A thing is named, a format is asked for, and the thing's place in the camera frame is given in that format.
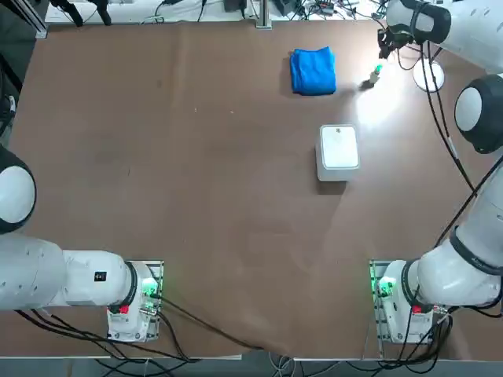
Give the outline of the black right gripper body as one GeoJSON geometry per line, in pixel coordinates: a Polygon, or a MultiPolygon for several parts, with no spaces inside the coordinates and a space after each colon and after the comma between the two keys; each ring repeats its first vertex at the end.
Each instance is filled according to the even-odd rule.
{"type": "Polygon", "coordinates": [[[390,49],[401,49],[412,43],[412,35],[404,31],[394,30],[391,26],[387,27],[387,44],[390,49]]]}

